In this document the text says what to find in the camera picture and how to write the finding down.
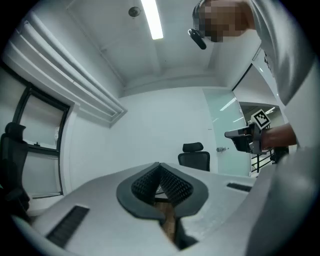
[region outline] black window frame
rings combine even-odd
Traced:
[[[9,66],[7,66],[4,62],[1,62],[1,67],[5,72],[7,72],[10,76],[12,76],[14,79],[18,80],[22,85],[25,86],[25,89],[21,95],[21,98],[16,106],[12,122],[16,124],[20,124],[22,115],[24,113],[26,104],[30,98],[30,96],[36,97],[37,99],[49,104],[50,106],[59,109],[63,111],[62,118],[60,121],[59,126],[59,136],[56,144],[56,149],[54,148],[47,148],[42,147],[40,145],[31,145],[28,144],[28,152],[42,154],[42,155],[49,155],[49,156],[55,156],[58,158],[58,176],[59,176],[59,184],[60,184],[60,193],[59,195],[48,195],[48,196],[39,196],[39,197],[33,197],[34,199],[41,199],[41,198],[51,198],[51,197],[57,197],[57,196],[63,196],[63,186],[62,186],[62,180],[61,180],[61,171],[60,171],[60,152],[61,152],[61,140],[62,140],[62,133],[66,124],[68,112],[70,109],[70,106],[61,102],[60,100],[50,96],[46,92],[40,90],[37,88],[33,83],[27,81],[20,75],[18,75],[14,70],[12,70]]]

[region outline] frosted glass door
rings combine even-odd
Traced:
[[[229,148],[224,152],[216,152],[218,173],[237,176],[249,176],[251,156],[239,152],[233,141],[225,137],[225,132],[246,126],[240,105],[232,91],[203,89],[207,101],[217,147]]]

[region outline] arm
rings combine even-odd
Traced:
[[[286,147],[297,144],[294,130],[289,123],[263,130],[261,134],[262,148]]]

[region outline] office chair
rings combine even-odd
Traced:
[[[210,154],[201,151],[204,146],[200,142],[183,144],[182,151],[178,155],[179,164],[198,170],[210,172]]]
[[[10,122],[0,139],[0,184],[1,196],[7,210],[29,220],[29,196],[22,185],[22,173],[28,154],[28,143],[23,141],[26,127]]]

